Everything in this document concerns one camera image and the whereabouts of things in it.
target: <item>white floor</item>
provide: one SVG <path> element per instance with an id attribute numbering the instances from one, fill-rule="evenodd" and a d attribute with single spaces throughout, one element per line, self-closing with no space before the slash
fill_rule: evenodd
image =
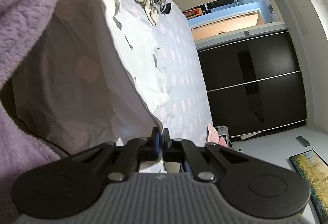
<path id="1" fill-rule="evenodd" d="M 311 145 L 303 147 L 295 138 L 303 136 Z M 232 147 L 269 163 L 291 169 L 288 157 L 314 149 L 328 163 L 328 135 L 308 127 L 272 134 L 247 141 L 234 142 Z M 312 204 L 305 208 L 303 216 L 311 223 L 319 224 Z"/>

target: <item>blue component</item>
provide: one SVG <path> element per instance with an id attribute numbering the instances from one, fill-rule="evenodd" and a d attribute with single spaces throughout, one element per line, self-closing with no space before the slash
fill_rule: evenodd
<path id="1" fill-rule="evenodd" d="M 160 133 L 156 134 L 156 146 L 155 146 L 155 152 L 156 152 L 156 158 L 159 158 L 159 150 L 161 147 L 161 135 Z"/>

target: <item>picture frame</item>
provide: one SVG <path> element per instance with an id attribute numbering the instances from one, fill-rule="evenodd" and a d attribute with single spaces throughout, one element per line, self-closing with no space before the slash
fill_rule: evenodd
<path id="1" fill-rule="evenodd" d="M 311 201 L 320 224 L 328 223 L 328 164 L 312 149 L 290 156 L 289 162 L 311 189 Z"/>

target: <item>purple fluffy blanket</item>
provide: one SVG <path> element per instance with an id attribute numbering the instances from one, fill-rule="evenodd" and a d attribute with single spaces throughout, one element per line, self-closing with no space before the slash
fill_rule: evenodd
<path id="1" fill-rule="evenodd" d="M 0 0 L 0 89 L 42 34 L 57 0 Z M 25 171 L 59 159 L 48 146 L 22 132 L 0 103 L 0 223 L 18 213 L 10 197 Z"/>

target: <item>dark wardrobe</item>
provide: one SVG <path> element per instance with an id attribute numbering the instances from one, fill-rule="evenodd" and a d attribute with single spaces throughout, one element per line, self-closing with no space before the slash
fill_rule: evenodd
<path id="1" fill-rule="evenodd" d="M 306 119 L 304 86 L 288 32 L 198 52 L 213 124 L 230 136 Z"/>

